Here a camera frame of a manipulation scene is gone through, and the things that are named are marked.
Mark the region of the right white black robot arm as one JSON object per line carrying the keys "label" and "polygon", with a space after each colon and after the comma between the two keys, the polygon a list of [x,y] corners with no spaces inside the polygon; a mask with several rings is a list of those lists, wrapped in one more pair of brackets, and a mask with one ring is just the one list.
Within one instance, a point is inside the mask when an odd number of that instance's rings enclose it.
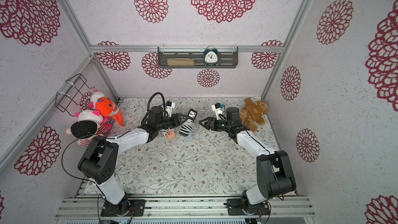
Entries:
{"label": "right white black robot arm", "polygon": [[207,117],[199,124],[207,130],[226,132],[230,139],[256,158],[257,184],[241,195],[241,206],[252,207],[296,190],[296,181],[288,154],[267,147],[245,126],[237,107],[229,107],[227,116]]}

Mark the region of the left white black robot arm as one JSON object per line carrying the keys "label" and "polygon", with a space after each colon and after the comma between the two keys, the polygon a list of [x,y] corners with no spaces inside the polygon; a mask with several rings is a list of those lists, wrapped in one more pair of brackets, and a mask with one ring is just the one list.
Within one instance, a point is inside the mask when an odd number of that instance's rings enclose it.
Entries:
{"label": "left white black robot arm", "polygon": [[94,180],[106,203],[112,206],[127,204],[126,193],[115,178],[117,159],[121,153],[153,141],[160,130],[188,123],[198,114],[195,110],[189,110],[186,115],[177,113],[165,117],[165,113],[167,111],[161,106],[154,106],[147,111],[142,124],[136,129],[114,138],[97,136],[91,141],[78,163],[78,170]]}

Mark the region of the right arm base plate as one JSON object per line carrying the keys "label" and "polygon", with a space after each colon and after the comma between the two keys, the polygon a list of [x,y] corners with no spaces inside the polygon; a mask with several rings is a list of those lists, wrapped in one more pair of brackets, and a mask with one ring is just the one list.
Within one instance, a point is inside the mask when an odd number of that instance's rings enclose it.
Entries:
{"label": "right arm base plate", "polygon": [[230,216],[262,216],[271,213],[268,202],[260,202],[258,204],[252,205],[248,200],[240,199],[227,199],[224,203],[227,207],[228,214]]}

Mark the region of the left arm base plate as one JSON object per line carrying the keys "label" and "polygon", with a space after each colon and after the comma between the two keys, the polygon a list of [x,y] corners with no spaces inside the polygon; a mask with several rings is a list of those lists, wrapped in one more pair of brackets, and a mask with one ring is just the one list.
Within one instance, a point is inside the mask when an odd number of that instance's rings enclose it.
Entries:
{"label": "left arm base plate", "polygon": [[142,217],[145,209],[145,200],[122,200],[119,204],[104,202],[100,213],[101,217]]}

